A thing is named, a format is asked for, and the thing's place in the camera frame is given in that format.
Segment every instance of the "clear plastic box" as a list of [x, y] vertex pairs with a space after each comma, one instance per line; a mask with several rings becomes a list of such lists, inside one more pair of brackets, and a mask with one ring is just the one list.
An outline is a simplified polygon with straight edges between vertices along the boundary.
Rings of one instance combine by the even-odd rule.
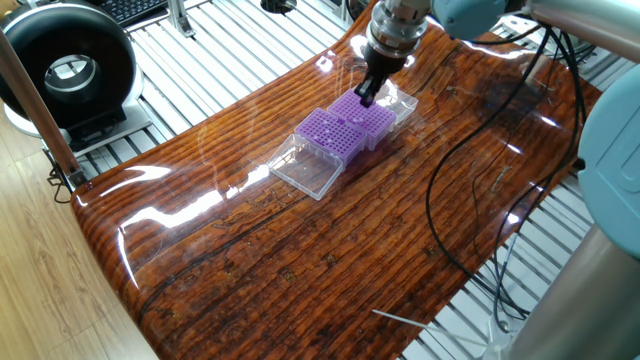
[[[349, 161], [364, 149], [366, 140], [369, 140], [367, 147], [373, 150], [378, 141], [416, 109], [418, 100], [387, 82], [376, 96], [376, 103], [393, 111], [396, 118], [384, 129], [369, 134], [373, 136], [367, 135], [365, 130], [355, 131], [356, 125], [346, 127], [345, 120], [324, 110], [314, 110], [271, 156], [267, 163], [270, 171], [320, 200]], [[354, 120], [346, 122], [357, 124]]]
[[329, 190], [344, 169], [344, 162], [304, 137], [291, 134], [271, 156], [272, 173], [316, 200]]
[[402, 123], [418, 105], [418, 100], [398, 90], [398, 87], [387, 81], [380, 88], [375, 101], [378, 105], [393, 111], [396, 114], [395, 125]]

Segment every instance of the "purple grid insert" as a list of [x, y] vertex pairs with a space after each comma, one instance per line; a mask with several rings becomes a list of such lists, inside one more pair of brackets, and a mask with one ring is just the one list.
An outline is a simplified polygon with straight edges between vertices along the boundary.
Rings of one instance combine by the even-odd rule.
[[295, 133], [338, 156], [345, 165], [364, 149], [366, 137], [363, 130], [322, 109], [313, 110]]
[[361, 98], [349, 90], [329, 106], [329, 112], [340, 119], [348, 120], [363, 129], [367, 135], [367, 146], [373, 150], [393, 126], [396, 114], [373, 103], [369, 108], [360, 105]]

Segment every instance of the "black wire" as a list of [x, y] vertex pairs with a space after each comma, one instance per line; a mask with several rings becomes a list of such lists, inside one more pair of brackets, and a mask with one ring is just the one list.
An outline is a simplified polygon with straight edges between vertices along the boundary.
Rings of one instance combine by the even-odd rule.
[[[431, 192], [433, 190], [433, 184], [435, 183], [435, 179], [438, 175], [438, 173], [440, 172], [440, 170], [442, 169], [442, 166], [445, 164], [445, 162], [447, 161], [447, 159], [451, 156], [451, 154], [453, 154], [456, 150], [458, 150], [460, 147], [462, 147], [465, 143], [467, 143], [469, 140], [471, 140], [473, 137], [475, 137], [476, 135], [478, 135], [482, 130], [484, 130], [487, 126], [489, 126], [489, 124], [491, 124], [497, 117], [498, 115], [500, 115], [508, 106], [509, 104], [511, 104], [511, 101], [515, 98], [515, 96], [517, 95], [517, 93], [520, 91], [520, 89], [522, 88], [522, 86], [524, 86], [527, 78], [529, 77], [529, 75], [531, 75], [531, 72], [533, 71], [536, 63], [538, 62], [538, 60], [540, 59], [540, 57], [542, 56], [543, 52], [544, 52], [544, 47], [546, 46], [547, 42], [549, 41], [549, 31], [547, 31], [547, 33], [545, 34], [543, 40], [542, 40], [542, 45], [538, 48], [538, 51], [536, 52], [536, 54], [534, 55], [534, 57], [532, 58], [531, 62], [529, 63], [529, 66], [527, 67], [527, 69], [524, 72], [524, 75], [522, 76], [522, 78], [520, 79], [520, 81], [518, 82], [518, 84], [516, 85], [516, 87], [513, 89], [513, 91], [511, 92], [511, 94], [509, 95], [509, 97], [505, 100], [505, 102], [493, 113], [493, 115], [491, 115], [491, 117], [489, 117], [487, 120], [485, 120], [484, 123], [482, 123], [477, 129], [475, 129], [473, 132], [471, 132], [469, 135], [467, 135], [464, 139], [462, 139], [461, 141], [459, 141], [456, 145], [454, 145], [440, 160], [440, 162], [438, 163], [438, 165], [435, 167], [433, 175], [431, 176], [431, 179], [429, 180], [429, 184], [427, 186], [427, 193], [426, 193], [426, 200], [425, 200], [425, 204], [426, 204], [426, 215], [427, 215], [427, 220], [429, 222], [429, 228], [431, 229], [431, 233], [433, 234], [434, 240], [436, 241], [436, 243], [438, 244], [438, 246], [440, 247], [440, 249], [442, 250], [442, 252], [445, 254], [445, 256], [454, 264], [456, 265], [458, 268], [460, 268], [467, 276], [469, 276], [473, 281], [475, 281], [481, 288], [487, 290], [489, 293], [491, 293], [494, 296], [500, 296], [498, 292], [496, 292], [491, 286], [487, 285], [484, 281], [480, 280], [471, 270], [467, 269], [462, 263], [460, 263], [460, 261], [458, 261], [458, 259], [455, 258], [455, 256], [453, 256], [453, 254], [451, 254], [449, 252], [449, 250], [447, 250], [447, 248], [444, 246], [444, 244], [442, 243], [442, 241], [440, 240], [439, 236], [438, 236], [438, 232], [435, 229], [435, 225], [433, 222], [433, 218], [431, 216], [431, 206], [429, 204], [430, 199], [431, 199]], [[519, 306], [517, 306], [513, 300], [509, 300], [506, 299], [505, 303], [508, 304], [509, 306], [513, 307], [514, 309], [516, 309], [518, 312], [521, 313], [528, 313], [528, 311], [520, 308]]]
[[[553, 59], [552, 59], [552, 61], [551, 61], [551, 63], [552, 63], [552, 64], [554, 64], [554, 63], [556, 62], [556, 60], [557, 60], [557, 57], [558, 57], [558, 51], [559, 51], [559, 48], [556, 48], [556, 52], [554, 53], [554, 55], [553, 55]], [[540, 94], [540, 96], [538, 97], [538, 101], [537, 101], [538, 103], [539, 103], [540, 101], [542, 101], [542, 100], [544, 99], [544, 97], [546, 96], [546, 94], [548, 93], [548, 91], [549, 91], [549, 86], [550, 86], [550, 84], [551, 84], [551, 78], [552, 78], [552, 75], [553, 75], [553, 68], [549, 69], [549, 74], [547, 75], [547, 80], [546, 80], [546, 82], [545, 82], [545, 84], [544, 84], [544, 90], [543, 90], [543, 92]], [[531, 113], [531, 111], [532, 111], [534, 108], [530, 108], [530, 109], [529, 109], [529, 110], [524, 114], [524, 116], [523, 116], [522, 118], [523, 118], [523, 119], [524, 119], [524, 118], [526, 118], [526, 117]], [[475, 252], [476, 252], [476, 254], [478, 255], [478, 257], [479, 257], [479, 258], [482, 258], [482, 256], [480, 255], [480, 251], [478, 250], [478, 245], [477, 245], [477, 243], [476, 243], [476, 239], [477, 239], [477, 237], [478, 237], [478, 227], [479, 227], [478, 222], [479, 222], [480, 214], [479, 214], [479, 209], [478, 209], [478, 199], [477, 199], [476, 191], [475, 191], [475, 182], [476, 182], [476, 181], [477, 181], [477, 180], [478, 180], [478, 179], [479, 179], [479, 178], [480, 178], [480, 177], [481, 177], [481, 176], [482, 176], [482, 175], [483, 175], [483, 174], [484, 174], [484, 173], [485, 173], [489, 168], [491, 168], [491, 166], [493, 165], [493, 163], [494, 163], [495, 161], [497, 161], [497, 159], [498, 159], [498, 158], [502, 155], [502, 153], [507, 149], [507, 147], [508, 147], [509, 143], [511, 142], [511, 138], [513, 137], [513, 135], [514, 135], [515, 131], [517, 130], [517, 128], [518, 128], [518, 126], [516, 125], [515, 127], [513, 127], [513, 128], [509, 131], [509, 136], [508, 136], [508, 138], [507, 138], [507, 140], [506, 140], [506, 142], [505, 142], [504, 146], [503, 146], [503, 147], [502, 147], [502, 149], [500, 150], [500, 152], [499, 152], [499, 153], [498, 153], [498, 154], [493, 158], [493, 160], [491, 161], [491, 163], [489, 163], [489, 165], [487, 165], [487, 166], [486, 166], [486, 167], [485, 167], [485, 168], [484, 168], [484, 169], [483, 169], [483, 170], [482, 170], [478, 175], [476, 175], [476, 176], [473, 178], [473, 180], [472, 180], [472, 182], [471, 182], [471, 194], [472, 194], [472, 197], [473, 197], [473, 206], [474, 206], [475, 213], [476, 213], [476, 220], [475, 220], [475, 233], [474, 233], [474, 236], [473, 236], [473, 247], [474, 247]], [[489, 260], [494, 264], [494, 268], [496, 268], [496, 269], [497, 269], [497, 267], [498, 267], [498, 259], [497, 259], [497, 257], [496, 257], [496, 254], [495, 254], [495, 253], [494, 253], [494, 255], [493, 255], [491, 258], [489, 258]], [[498, 274], [499, 274], [499, 273], [498, 273], [497, 271], [496, 271], [496, 272], [492, 271], [492, 270], [491, 270], [491, 268], [489, 268], [489, 271], [491, 272], [491, 275], [492, 275], [492, 276], [493, 276], [493, 278], [495, 279], [495, 281], [496, 281], [496, 285], [498, 285], [498, 284], [499, 284], [499, 285], [502, 287], [501, 292], [503, 292], [503, 293], [505, 294], [505, 296], [507, 297], [507, 299], [511, 299], [511, 296], [510, 296], [510, 295], [509, 295], [509, 293], [507, 292], [507, 289], [502, 285], [502, 282], [501, 282], [501, 281], [498, 281]], [[516, 318], [516, 319], [519, 319], [519, 320], [524, 320], [524, 319], [525, 319], [525, 317], [524, 317], [523, 315], [520, 315], [519, 317], [515, 317], [515, 316], [513, 316], [513, 315], [509, 314], [509, 313], [507, 312], [507, 310], [504, 308], [503, 301], [502, 301], [501, 299], [498, 299], [498, 301], [499, 301], [499, 303], [500, 303], [500, 307], [502, 308], [502, 310], [503, 310], [503, 312], [504, 312], [505, 314], [507, 314], [508, 316], [510, 316], [510, 317], [512, 317], [512, 318]]]
[[[516, 202], [509, 209], [508, 213], [511, 213], [514, 210], [514, 208], [516, 206], [518, 206], [521, 201], [524, 200], [524, 198], [529, 196], [529, 194], [534, 189], [538, 189], [540, 187], [540, 185], [542, 185], [541, 191], [539, 191], [539, 194], [536, 196], [536, 198], [534, 199], [534, 201], [531, 204], [531, 206], [527, 209], [525, 215], [522, 218], [523, 219], [522, 222], [520, 223], [520, 225], [518, 226], [518, 229], [516, 230], [516, 233], [520, 232], [520, 230], [522, 229], [522, 226], [524, 225], [525, 219], [527, 219], [529, 217], [529, 215], [531, 215], [531, 212], [535, 209], [537, 204], [540, 202], [540, 200], [542, 199], [542, 196], [544, 195], [546, 189], [548, 189], [548, 187], [549, 187], [551, 181], [553, 180], [553, 178], [558, 174], [558, 172], [560, 172], [560, 170], [563, 167], [568, 165], [569, 161], [571, 160], [571, 154], [573, 154], [574, 147], [576, 146], [576, 141], [577, 141], [577, 138], [578, 138], [578, 132], [579, 132], [579, 129], [580, 129], [580, 126], [581, 126], [581, 124], [580, 124], [580, 116], [582, 115], [583, 119], [586, 120], [586, 106], [584, 104], [584, 98], [583, 98], [583, 94], [582, 94], [582, 87], [580, 86], [580, 75], [579, 75], [579, 70], [578, 70], [578, 66], [577, 66], [577, 62], [576, 62], [576, 58], [575, 58], [575, 52], [574, 52], [574, 49], [573, 49], [573, 45], [571, 44], [571, 41], [569, 39], [568, 34], [562, 32], [561, 36], [565, 39], [565, 41], [567, 42], [567, 46], [569, 48], [569, 51], [567, 52], [565, 47], [562, 45], [562, 41], [560, 40], [560, 38], [553, 32], [551, 32], [551, 36], [553, 37], [554, 41], [556, 42], [556, 45], [557, 45], [558, 49], [560, 49], [560, 51], [562, 52], [563, 56], [567, 59], [567, 63], [569, 65], [569, 71], [571, 72], [571, 75], [572, 75], [572, 78], [573, 78], [573, 81], [574, 81], [574, 90], [575, 90], [575, 96], [576, 96], [576, 113], [575, 113], [575, 119], [574, 119], [574, 128], [573, 128], [573, 131], [572, 131], [571, 142], [569, 144], [569, 148], [565, 152], [564, 156], [562, 157], [562, 159], [560, 160], [560, 162], [558, 163], [556, 168], [549, 175], [547, 175], [544, 179], [542, 179], [541, 181], [536, 183], [534, 186], [529, 188], [529, 190], [527, 190], [527, 192], [525, 192], [520, 198], [518, 198], [518, 200], [516, 200]], [[498, 244], [499, 244], [499, 241], [500, 241], [500, 234], [502, 233], [502, 230], [504, 229], [504, 225], [505, 225], [506, 219], [507, 219], [507, 217], [505, 217], [505, 219], [503, 219], [502, 223], [500, 224], [500, 228], [498, 230], [498, 235], [496, 236], [496, 242], [494, 244], [494, 256], [497, 256]], [[502, 270], [499, 272], [498, 285], [496, 286], [496, 296], [494, 297], [494, 302], [493, 302], [493, 311], [494, 311], [493, 315], [494, 315], [494, 318], [496, 320], [496, 323], [497, 323], [498, 327], [503, 332], [507, 332], [507, 330], [504, 329], [503, 326], [501, 325], [500, 320], [498, 318], [497, 310], [498, 310], [498, 301], [500, 299], [500, 291], [501, 291], [501, 287], [502, 287], [502, 280], [504, 278], [504, 274], [506, 273], [507, 262], [508, 262], [508, 258], [505, 259], [504, 263], [502, 264]]]
[[49, 185], [51, 185], [52, 187], [57, 187], [56, 194], [53, 195], [53, 201], [57, 202], [58, 204], [68, 204], [69, 202], [71, 202], [70, 200], [58, 200], [58, 195], [60, 194], [60, 188], [63, 187], [64, 181], [62, 180], [62, 175], [60, 174], [60, 172], [56, 167], [54, 167], [53, 169], [51, 169], [51, 171], [49, 171], [49, 177], [47, 178], [47, 181], [49, 182]]
[[524, 38], [526, 38], [527, 36], [533, 34], [534, 32], [540, 30], [540, 28], [542, 28], [541, 25], [536, 25], [535, 27], [533, 27], [531, 30], [522, 33], [518, 36], [514, 36], [512, 38], [508, 38], [505, 40], [498, 40], [498, 41], [476, 41], [476, 40], [469, 40], [470, 43], [474, 44], [474, 45], [505, 45], [505, 44], [511, 44], [514, 43], [518, 40], [522, 40]]
[[593, 52], [596, 50], [596, 46], [595, 45], [591, 45], [588, 49], [588, 51], [586, 51], [586, 53], [584, 55], [582, 55], [580, 57], [580, 59], [576, 60], [576, 62], [578, 64], [582, 63], [586, 58], [588, 58], [589, 56], [591, 56], [591, 54], [593, 54]]

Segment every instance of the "wood grain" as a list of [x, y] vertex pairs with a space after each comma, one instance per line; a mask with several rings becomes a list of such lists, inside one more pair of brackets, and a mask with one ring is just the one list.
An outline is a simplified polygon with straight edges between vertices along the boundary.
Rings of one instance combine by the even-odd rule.
[[6, 145], [5, 149], [0, 144], [0, 164], [2, 164], [3, 158], [15, 162], [42, 151], [41, 140], [16, 130], [7, 120], [4, 111], [0, 111], [0, 138], [0, 142], [4, 142]]
[[[0, 359], [49, 359], [53, 349], [54, 356], [64, 349], [65, 358], [92, 359], [86, 349], [96, 348], [95, 337], [85, 332], [91, 327], [109, 360], [154, 358], [117, 304], [71, 210], [54, 203], [47, 158], [36, 153], [8, 161], [0, 167]], [[27, 213], [37, 221], [27, 222]], [[39, 242], [48, 250], [28, 246]], [[43, 263], [57, 269], [53, 279], [41, 271]], [[79, 318], [73, 330], [61, 327]]]
[[[466, 280], [427, 227], [427, 183], [508, 96], [530, 51], [470, 48], [433, 26], [415, 63], [391, 79], [419, 100], [416, 112], [359, 154], [321, 201], [266, 168], [307, 114], [362, 79], [352, 44], [368, 18], [330, 52], [74, 194], [100, 267], [160, 358], [392, 358], [419, 329], [371, 310], [428, 322]], [[471, 269], [571, 138], [570, 74], [544, 61], [435, 183], [437, 230]], [[553, 91], [540, 85], [547, 78]], [[589, 108], [598, 96], [585, 85]]]
[[51, 360], [109, 360], [93, 327], [51, 350], [49, 355]]
[[93, 327], [110, 360], [154, 360], [158, 358], [120, 305], [115, 306]]

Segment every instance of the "wooden table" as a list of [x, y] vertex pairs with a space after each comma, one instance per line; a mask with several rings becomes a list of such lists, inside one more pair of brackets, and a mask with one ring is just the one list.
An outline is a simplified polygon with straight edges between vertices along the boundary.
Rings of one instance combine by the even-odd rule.
[[[415, 61], [391, 79], [419, 100], [416, 112], [359, 154], [321, 201], [265, 165], [307, 114], [362, 79], [368, 19], [326, 53], [74, 193], [89, 246], [161, 358], [389, 359], [420, 329], [371, 310], [426, 323], [467, 280], [433, 240], [425, 190], [445, 152], [508, 96], [531, 51], [473, 48], [430, 26]], [[568, 146], [572, 80], [549, 63], [435, 183], [439, 234], [471, 269], [491, 254], [514, 199]], [[585, 85], [589, 107], [598, 95]]]

